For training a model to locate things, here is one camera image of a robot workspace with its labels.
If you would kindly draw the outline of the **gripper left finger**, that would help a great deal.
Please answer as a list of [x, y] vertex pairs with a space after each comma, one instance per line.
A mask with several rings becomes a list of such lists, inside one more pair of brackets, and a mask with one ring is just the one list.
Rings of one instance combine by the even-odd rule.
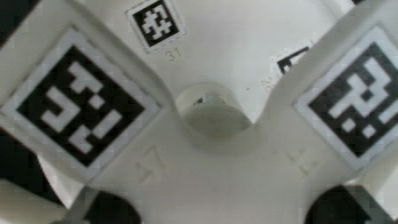
[[55, 224], [142, 224], [142, 218], [135, 207], [117, 195], [83, 187]]

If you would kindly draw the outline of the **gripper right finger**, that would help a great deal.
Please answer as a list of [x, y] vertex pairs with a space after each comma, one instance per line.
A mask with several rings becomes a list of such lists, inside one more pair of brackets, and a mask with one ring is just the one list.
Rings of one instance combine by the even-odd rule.
[[318, 196], [303, 224], [398, 224], [360, 185], [337, 185]]

